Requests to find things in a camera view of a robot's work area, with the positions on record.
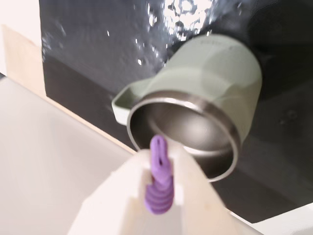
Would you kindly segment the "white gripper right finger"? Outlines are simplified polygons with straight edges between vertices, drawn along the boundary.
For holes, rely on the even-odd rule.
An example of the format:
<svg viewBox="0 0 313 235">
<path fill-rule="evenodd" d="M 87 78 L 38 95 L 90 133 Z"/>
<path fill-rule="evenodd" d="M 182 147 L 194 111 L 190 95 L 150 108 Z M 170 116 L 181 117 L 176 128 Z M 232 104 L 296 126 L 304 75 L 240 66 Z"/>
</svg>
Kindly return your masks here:
<svg viewBox="0 0 313 235">
<path fill-rule="evenodd" d="M 242 235 L 195 159 L 179 143 L 168 144 L 174 173 L 175 203 L 184 235 Z"/>
</svg>

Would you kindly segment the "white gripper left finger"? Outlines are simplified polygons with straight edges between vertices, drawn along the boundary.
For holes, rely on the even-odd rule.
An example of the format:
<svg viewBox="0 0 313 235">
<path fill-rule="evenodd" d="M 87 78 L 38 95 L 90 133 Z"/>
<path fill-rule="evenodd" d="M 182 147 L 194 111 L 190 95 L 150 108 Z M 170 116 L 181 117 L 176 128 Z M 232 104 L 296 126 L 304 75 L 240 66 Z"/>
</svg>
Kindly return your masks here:
<svg viewBox="0 0 313 235">
<path fill-rule="evenodd" d="M 144 198 L 151 181 L 150 151 L 141 150 L 83 202 L 68 234 L 146 235 Z"/>
</svg>

